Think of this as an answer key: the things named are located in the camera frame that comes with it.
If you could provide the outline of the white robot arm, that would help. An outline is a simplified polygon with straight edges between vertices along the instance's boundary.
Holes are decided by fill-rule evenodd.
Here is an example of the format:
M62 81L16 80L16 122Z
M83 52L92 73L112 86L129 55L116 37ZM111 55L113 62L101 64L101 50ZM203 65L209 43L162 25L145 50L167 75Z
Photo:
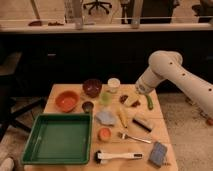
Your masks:
M176 51L157 50L148 58L148 67L133 84L131 93L147 95L165 80L178 87L202 111L213 118L213 84L182 66L183 57Z

